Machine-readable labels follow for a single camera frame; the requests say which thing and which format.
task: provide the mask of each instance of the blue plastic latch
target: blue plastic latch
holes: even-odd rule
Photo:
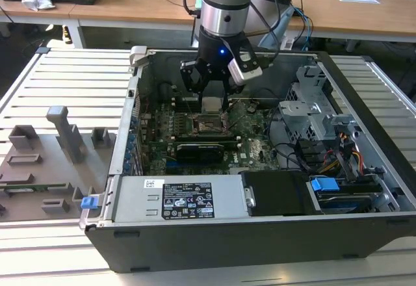
[[[312,189],[317,190],[339,190],[338,183],[333,177],[316,177],[311,181]]]
[[[82,209],[97,209],[98,208],[98,197],[84,197],[81,202]]]

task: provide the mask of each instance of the barcode sticker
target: barcode sticker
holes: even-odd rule
[[[163,179],[146,179],[144,180],[145,189],[161,189],[164,185]]]

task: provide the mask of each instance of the motherboard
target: motherboard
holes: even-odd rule
[[[142,112],[145,175],[238,174],[279,168],[268,140],[270,108],[234,99],[222,112],[193,101],[158,103]]]

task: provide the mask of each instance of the sticker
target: sticker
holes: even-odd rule
[[[165,220],[214,218],[214,199],[210,183],[163,183],[161,187],[162,217]]]
[[[34,192],[31,188],[11,188],[7,190],[8,193],[24,193],[24,192]]]
[[[146,179],[144,180],[144,188],[145,189],[161,189],[162,186],[164,185],[164,180],[163,179]]]

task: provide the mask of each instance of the wooden desk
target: wooden desk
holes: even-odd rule
[[[378,1],[304,0],[304,10],[313,20],[313,36],[416,42],[416,0]],[[299,0],[293,3],[300,7]],[[301,28],[301,19],[293,18],[289,30]]]
[[[40,10],[38,12],[29,10],[19,1],[4,1],[0,0],[0,6],[9,16],[29,16],[29,17],[41,17],[41,18],[70,18],[70,12],[74,8],[73,3],[54,3],[56,8],[51,10]],[[4,13],[0,10],[0,16],[4,16]]]
[[[182,0],[97,0],[95,5],[57,4],[57,9],[33,12],[20,2],[1,6],[18,23],[66,24],[75,47],[83,47],[82,26],[191,30],[192,18]],[[380,4],[339,0],[304,0],[314,23],[314,37],[416,42],[416,0],[379,0]],[[188,0],[189,5],[195,0]],[[300,6],[299,0],[293,0]],[[7,21],[0,12],[0,21]],[[293,18],[288,36],[297,36],[300,18]]]
[[[97,0],[95,5],[75,5],[71,18],[80,20],[139,21],[192,25],[182,0]],[[191,6],[195,0],[188,0]]]

